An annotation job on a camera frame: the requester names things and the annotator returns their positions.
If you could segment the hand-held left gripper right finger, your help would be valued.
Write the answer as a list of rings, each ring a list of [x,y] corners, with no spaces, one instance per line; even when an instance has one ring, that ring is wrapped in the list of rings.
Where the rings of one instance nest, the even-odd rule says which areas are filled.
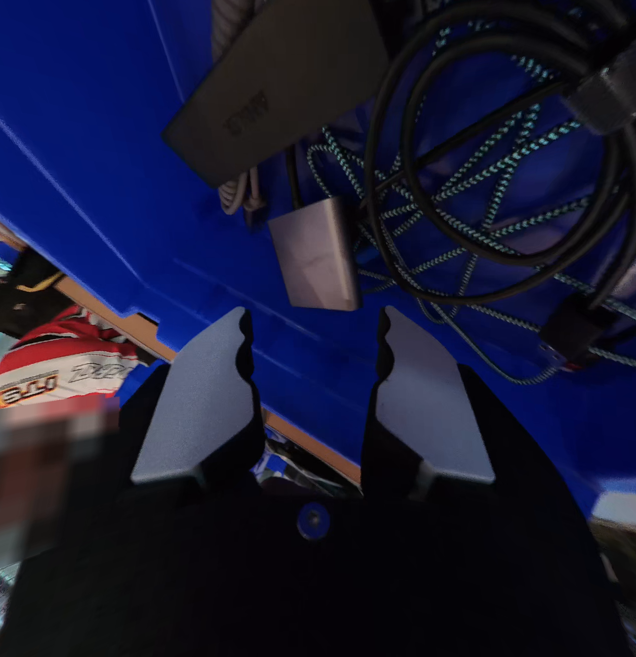
[[[421,500],[438,480],[492,485],[495,472],[456,359],[392,306],[380,311],[377,340],[363,497]]]

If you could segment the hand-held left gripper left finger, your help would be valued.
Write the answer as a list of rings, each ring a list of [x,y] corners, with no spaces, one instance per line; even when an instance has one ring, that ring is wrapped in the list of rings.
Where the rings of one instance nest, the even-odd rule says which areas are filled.
[[[175,357],[131,472],[136,485],[193,478],[201,486],[258,486],[265,449],[253,381],[250,311],[236,307]]]

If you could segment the small grey usb hub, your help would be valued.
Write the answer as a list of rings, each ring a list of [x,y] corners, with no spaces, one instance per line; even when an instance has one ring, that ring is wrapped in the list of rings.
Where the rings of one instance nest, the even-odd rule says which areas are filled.
[[[303,202],[296,147],[285,152],[292,211],[267,227],[290,305],[295,308],[356,311],[362,299],[351,236],[351,211],[341,196]]]

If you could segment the blue plastic bin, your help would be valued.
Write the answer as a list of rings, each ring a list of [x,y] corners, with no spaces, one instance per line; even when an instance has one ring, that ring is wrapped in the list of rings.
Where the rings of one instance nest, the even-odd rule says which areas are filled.
[[[475,370],[585,515],[636,502],[636,119],[576,88],[636,1],[439,1],[375,14],[367,101],[292,143],[303,202],[351,211],[362,304],[290,305],[269,233],[285,152],[210,187],[162,132],[224,56],[221,1],[0,1],[0,221],[181,351],[237,306],[262,405],[361,461],[392,306]]]

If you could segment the red and white printed cloth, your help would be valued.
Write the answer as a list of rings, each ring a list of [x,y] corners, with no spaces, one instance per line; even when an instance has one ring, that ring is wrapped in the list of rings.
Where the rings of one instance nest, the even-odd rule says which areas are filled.
[[[28,332],[0,360],[0,409],[82,396],[112,397],[145,365],[143,351],[90,310],[73,305]]]

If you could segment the black cloth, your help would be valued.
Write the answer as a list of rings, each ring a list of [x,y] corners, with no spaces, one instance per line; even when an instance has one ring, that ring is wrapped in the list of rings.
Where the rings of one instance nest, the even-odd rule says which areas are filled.
[[[0,333],[23,338],[73,305],[56,285],[64,276],[56,266],[31,248],[0,275]]]

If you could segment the large dark grey hub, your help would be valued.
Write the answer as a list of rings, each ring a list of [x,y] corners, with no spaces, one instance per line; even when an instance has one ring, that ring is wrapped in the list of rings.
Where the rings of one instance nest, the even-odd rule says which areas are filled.
[[[370,99],[389,58],[369,1],[273,1],[162,132],[210,187]]]

